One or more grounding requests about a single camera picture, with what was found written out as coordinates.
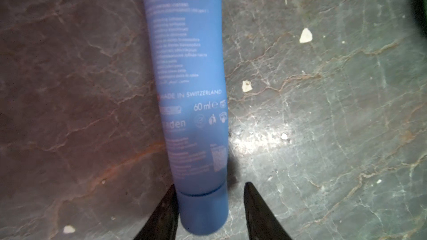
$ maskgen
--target white debris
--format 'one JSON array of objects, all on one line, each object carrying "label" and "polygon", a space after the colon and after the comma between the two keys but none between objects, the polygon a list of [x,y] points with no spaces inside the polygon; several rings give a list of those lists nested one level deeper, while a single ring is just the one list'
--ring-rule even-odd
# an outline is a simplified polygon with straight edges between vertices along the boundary
[{"label": "white debris", "polygon": [[308,28],[304,28],[304,30],[302,30],[301,37],[299,38],[299,42],[304,44],[311,42],[311,40],[313,40],[313,34]]},{"label": "white debris", "polygon": [[72,234],[73,232],[75,232],[76,229],[74,227],[72,227],[71,225],[67,225],[64,227],[64,234]]},{"label": "white debris", "polygon": [[250,81],[245,80],[242,82],[242,90],[244,93],[249,92],[252,90],[252,84]]}]

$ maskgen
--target blue toothpaste tube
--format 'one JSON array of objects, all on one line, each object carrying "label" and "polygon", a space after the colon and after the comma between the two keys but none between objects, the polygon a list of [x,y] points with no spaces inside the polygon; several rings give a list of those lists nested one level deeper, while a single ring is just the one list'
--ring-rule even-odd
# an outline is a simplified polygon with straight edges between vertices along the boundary
[{"label": "blue toothpaste tube", "polygon": [[143,1],[181,222],[211,234],[228,216],[221,0]]}]

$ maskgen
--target qr code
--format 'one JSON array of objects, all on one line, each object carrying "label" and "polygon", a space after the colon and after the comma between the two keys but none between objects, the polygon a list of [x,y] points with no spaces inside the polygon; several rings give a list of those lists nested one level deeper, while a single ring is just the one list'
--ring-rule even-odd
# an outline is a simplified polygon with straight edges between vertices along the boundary
[{"label": "qr code", "polygon": [[227,149],[223,146],[212,148],[213,170],[215,172],[227,166]]}]

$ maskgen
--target marble floor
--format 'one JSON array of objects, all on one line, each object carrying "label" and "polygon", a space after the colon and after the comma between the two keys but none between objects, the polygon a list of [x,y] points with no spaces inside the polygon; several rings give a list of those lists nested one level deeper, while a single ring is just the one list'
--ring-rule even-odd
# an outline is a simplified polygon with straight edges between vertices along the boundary
[{"label": "marble floor", "polygon": [[[295,240],[426,239],[414,0],[222,7],[230,211],[177,239],[248,239],[247,181]],[[130,240],[171,184],[142,0],[0,0],[0,239]]]}]

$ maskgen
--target tube cap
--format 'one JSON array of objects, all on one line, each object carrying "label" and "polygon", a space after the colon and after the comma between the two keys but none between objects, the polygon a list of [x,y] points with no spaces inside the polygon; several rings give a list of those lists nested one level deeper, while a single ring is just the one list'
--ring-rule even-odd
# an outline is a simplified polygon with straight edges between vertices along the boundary
[{"label": "tube cap", "polygon": [[202,196],[187,196],[178,190],[176,195],[181,223],[190,233],[208,235],[216,232],[227,221],[227,182]]}]

